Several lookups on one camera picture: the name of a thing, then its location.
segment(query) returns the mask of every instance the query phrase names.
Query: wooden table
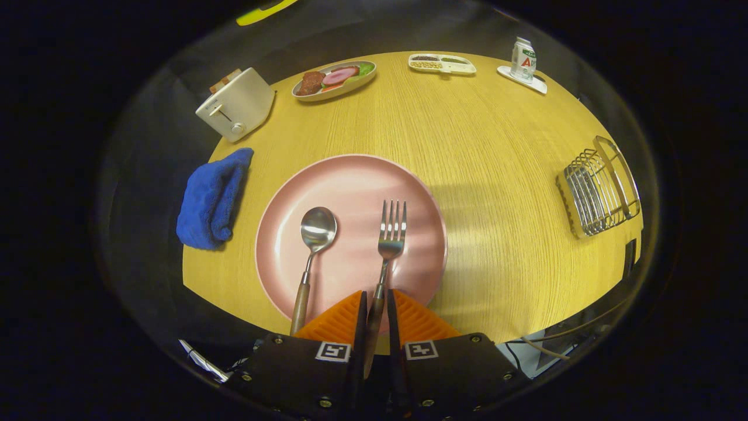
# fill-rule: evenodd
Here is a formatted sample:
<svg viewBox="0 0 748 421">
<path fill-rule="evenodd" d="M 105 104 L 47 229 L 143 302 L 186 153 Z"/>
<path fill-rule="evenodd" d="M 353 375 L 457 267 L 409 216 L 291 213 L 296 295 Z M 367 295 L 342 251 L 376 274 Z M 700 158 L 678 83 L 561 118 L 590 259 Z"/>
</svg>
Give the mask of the wooden table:
<svg viewBox="0 0 748 421">
<path fill-rule="evenodd" d="M 324 103 L 291 96 L 301 73 L 273 85 L 267 122 L 236 144 L 222 139 L 210 158 L 255 150 L 233 238 L 219 252 L 185 247 L 184 285 L 241 319 L 287 333 L 290 321 L 257 276 L 257 226 L 286 180 L 340 154 L 395 161 L 431 189 L 447 224 L 449 258 L 429 308 L 460 332 L 515 339 L 579 312 L 621 279 L 625 244 L 641 244 L 641 214 L 578 240 L 554 180 L 595 136 L 612 139 L 592 113 L 542 72 L 545 96 L 501 76 L 496 68 L 511 65 L 503 60 L 449 52 L 478 72 L 442 76 L 410 70 L 410 54 L 352 58 L 374 61 L 378 75 Z M 378 351 L 387 352 L 382 342 Z"/>
</svg>

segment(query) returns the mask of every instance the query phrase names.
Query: wire basket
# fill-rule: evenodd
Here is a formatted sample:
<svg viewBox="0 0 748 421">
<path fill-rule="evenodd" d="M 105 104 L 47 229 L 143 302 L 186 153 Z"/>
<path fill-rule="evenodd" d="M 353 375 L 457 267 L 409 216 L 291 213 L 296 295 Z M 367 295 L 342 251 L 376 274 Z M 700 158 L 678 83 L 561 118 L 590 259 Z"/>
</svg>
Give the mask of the wire basket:
<svg viewBox="0 0 748 421">
<path fill-rule="evenodd" d="M 585 149 L 556 176 L 571 231 L 579 238 L 600 234 L 642 211 L 637 185 L 621 150 L 604 137 L 596 136 L 592 142 L 595 149 Z M 619 174 L 625 174 L 626 184 Z"/>
</svg>

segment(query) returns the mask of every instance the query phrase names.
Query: wire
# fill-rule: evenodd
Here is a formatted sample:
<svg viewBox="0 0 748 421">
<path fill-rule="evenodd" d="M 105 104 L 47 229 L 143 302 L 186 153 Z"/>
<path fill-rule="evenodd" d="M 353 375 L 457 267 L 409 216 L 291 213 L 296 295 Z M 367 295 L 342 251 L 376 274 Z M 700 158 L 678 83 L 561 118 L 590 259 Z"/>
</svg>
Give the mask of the wire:
<svg viewBox="0 0 748 421">
<path fill-rule="evenodd" d="M 530 342 L 543 342 L 543 341 L 548 340 L 548 339 L 555 339 L 555 338 L 560 338 L 561 336 L 571 335 L 572 333 L 577 332 L 579 330 L 582 330 L 585 327 L 588 327 L 590 324 L 594 324 L 596 321 L 598 321 L 598 320 L 602 319 L 603 317 L 609 315 L 610 313 L 616 311 L 628 299 L 629 299 L 629 297 L 624 298 L 623 300 L 621 300 L 620 303 L 618 303 L 615 306 L 613 306 L 610 310 L 606 311 L 605 313 L 599 315 L 596 318 L 593 318 L 592 320 L 590 320 L 590 321 L 588 321 L 588 322 L 586 322 L 584 324 L 580 324 L 579 326 L 575 327 L 574 329 L 569 329 L 569 330 L 567 330 L 565 332 L 555 333 L 553 335 L 543 336 L 542 338 L 528 339 L 528 340 Z M 522 343 L 525 343 L 525 342 L 527 342 L 527 341 L 507 341 L 507 343 L 509 343 L 509 344 L 522 344 Z"/>
<path fill-rule="evenodd" d="M 506 347 L 506 350 L 509 351 L 509 353 L 512 355 L 512 357 L 515 358 L 515 362 L 517 363 L 517 370 L 522 371 L 522 365 L 519 363 L 519 358 L 517 358 L 517 354 L 512 351 L 512 349 L 509 347 L 509 344 L 504 342 L 504 346 Z"/>
<path fill-rule="evenodd" d="M 539 346 L 539 345 L 536 345 L 536 344 L 530 342 L 530 340 L 527 339 L 527 338 L 525 338 L 524 336 L 520 336 L 520 338 L 522 338 L 522 340 L 525 341 L 528 345 L 530 345 L 531 347 L 535 348 L 536 350 L 542 352 L 543 354 L 550 355 L 551 357 L 560 358 L 561 360 L 568 360 L 569 359 L 566 355 L 556 354 L 553 351 L 549 351 L 549 350 L 543 348 L 542 346 Z"/>
</svg>

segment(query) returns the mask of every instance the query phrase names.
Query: blue towel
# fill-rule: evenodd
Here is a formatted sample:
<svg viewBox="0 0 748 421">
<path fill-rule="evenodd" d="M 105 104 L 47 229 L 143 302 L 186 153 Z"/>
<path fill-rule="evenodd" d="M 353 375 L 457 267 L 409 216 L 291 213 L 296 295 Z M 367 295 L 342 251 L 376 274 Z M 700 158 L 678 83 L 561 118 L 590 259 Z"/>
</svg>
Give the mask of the blue towel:
<svg viewBox="0 0 748 421">
<path fill-rule="evenodd" d="M 231 211 L 253 154 L 251 148 L 242 148 L 190 175 L 177 217 L 177 236 L 182 243 L 215 250 L 231 238 Z"/>
</svg>

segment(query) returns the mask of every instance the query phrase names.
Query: fork handle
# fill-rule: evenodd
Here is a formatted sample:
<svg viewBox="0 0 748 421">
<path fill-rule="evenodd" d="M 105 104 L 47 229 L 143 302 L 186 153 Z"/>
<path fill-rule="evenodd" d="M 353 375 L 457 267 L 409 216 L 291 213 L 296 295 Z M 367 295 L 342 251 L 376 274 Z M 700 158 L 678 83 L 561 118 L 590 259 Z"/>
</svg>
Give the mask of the fork handle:
<svg viewBox="0 0 748 421">
<path fill-rule="evenodd" d="M 369 378 L 369 372 L 374 362 L 374 351 L 377 339 L 379 339 L 379 325 L 381 315 L 384 312 L 384 298 L 374 298 L 372 308 L 369 310 L 367 319 L 366 346 L 364 346 L 364 378 Z"/>
<path fill-rule="evenodd" d="M 364 378 L 369 378 L 369 372 L 372 369 L 372 363 L 374 362 L 374 351 L 376 349 L 377 339 L 379 339 L 379 325 L 381 324 L 381 316 L 384 312 L 384 283 L 387 280 L 387 264 L 389 261 L 384 261 L 381 264 L 381 274 L 379 275 L 379 284 L 374 290 L 374 299 L 372 307 L 369 310 L 369 317 L 367 317 L 367 334 L 366 341 L 364 343 Z"/>
</svg>

